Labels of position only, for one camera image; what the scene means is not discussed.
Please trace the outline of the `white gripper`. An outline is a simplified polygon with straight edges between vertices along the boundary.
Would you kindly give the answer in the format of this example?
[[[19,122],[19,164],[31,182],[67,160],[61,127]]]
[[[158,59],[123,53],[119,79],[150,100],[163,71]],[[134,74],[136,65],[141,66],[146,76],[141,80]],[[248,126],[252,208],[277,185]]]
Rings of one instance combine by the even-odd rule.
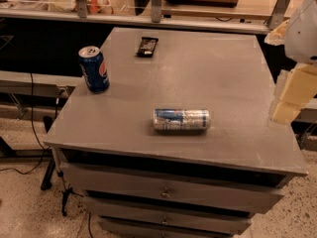
[[[264,38],[266,44],[280,46],[298,63],[277,77],[270,120],[290,124],[317,94],[317,0],[303,0],[289,21],[278,25]]]

